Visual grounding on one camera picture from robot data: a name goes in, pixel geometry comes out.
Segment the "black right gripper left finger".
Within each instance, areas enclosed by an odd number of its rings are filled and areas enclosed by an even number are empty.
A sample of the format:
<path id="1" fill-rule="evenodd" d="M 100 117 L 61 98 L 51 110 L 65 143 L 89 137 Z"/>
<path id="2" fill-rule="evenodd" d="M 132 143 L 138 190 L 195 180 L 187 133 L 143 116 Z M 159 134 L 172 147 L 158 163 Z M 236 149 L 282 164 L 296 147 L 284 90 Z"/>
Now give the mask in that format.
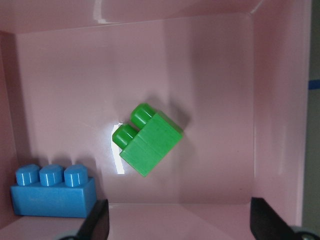
<path id="1" fill-rule="evenodd" d="M 97 200 L 76 234 L 77 240 L 107 240 L 110 232 L 109 202 Z"/>

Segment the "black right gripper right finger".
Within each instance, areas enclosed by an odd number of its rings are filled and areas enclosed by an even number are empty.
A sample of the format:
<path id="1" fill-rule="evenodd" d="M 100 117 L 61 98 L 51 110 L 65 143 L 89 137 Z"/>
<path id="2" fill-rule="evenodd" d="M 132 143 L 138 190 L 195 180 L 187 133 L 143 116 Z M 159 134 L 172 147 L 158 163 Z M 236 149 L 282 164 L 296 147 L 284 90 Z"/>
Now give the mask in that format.
<path id="1" fill-rule="evenodd" d="M 297 240 L 295 232 L 264 198 L 252 197 L 250 230 L 256 240 Z"/>

